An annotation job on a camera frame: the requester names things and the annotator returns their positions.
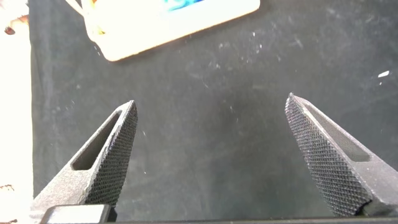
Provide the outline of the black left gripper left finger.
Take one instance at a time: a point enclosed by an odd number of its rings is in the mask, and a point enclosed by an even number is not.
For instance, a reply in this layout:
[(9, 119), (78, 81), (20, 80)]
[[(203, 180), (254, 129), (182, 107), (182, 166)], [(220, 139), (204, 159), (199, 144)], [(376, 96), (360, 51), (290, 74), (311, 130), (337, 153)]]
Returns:
[(30, 206), (33, 223), (62, 205), (115, 206), (123, 188), (137, 128), (133, 100), (117, 107)]

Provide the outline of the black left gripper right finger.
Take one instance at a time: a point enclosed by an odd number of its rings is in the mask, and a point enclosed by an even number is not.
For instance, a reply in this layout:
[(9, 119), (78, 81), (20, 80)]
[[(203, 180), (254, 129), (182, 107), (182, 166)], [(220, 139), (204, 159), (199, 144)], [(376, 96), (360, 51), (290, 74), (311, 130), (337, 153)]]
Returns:
[(290, 93), (285, 115), (310, 175), (338, 216), (397, 216), (397, 171), (325, 113)]

